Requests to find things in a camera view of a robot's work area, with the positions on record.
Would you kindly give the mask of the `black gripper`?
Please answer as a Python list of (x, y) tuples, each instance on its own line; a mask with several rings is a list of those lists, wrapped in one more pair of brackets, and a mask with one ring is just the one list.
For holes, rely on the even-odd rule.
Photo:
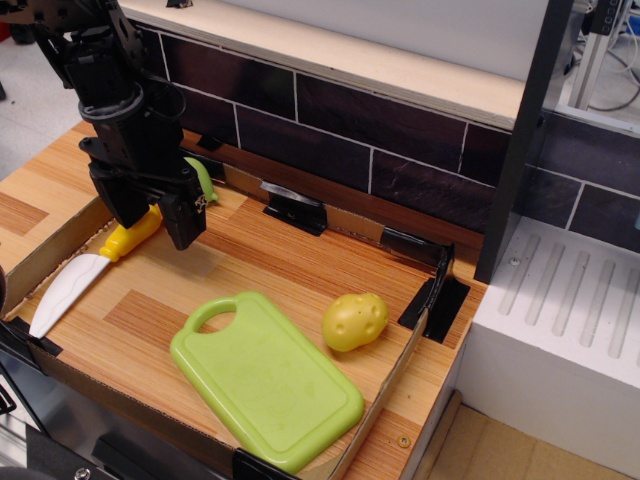
[(91, 180), (113, 217), (130, 228), (158, 203), (175, 248), (187, 249), (206, 230), (206, 201), (181, 152), (179, 122), (145, 107), (84, 107), (81, 115), (96, 136), (80, 148), (91, 158)]

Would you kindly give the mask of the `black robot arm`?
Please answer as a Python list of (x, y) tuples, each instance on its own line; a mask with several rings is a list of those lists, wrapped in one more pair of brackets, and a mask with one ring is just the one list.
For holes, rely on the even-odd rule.
[(32, 32), (95, 136), (79, 144), (97, 193), (125, 228), (152, 205), (178, 250), (206, 229), (197, 171), (180, 149), (186, 102), (146, 71), (141, 32), (116, 1), (4, 1), (2, 21)]

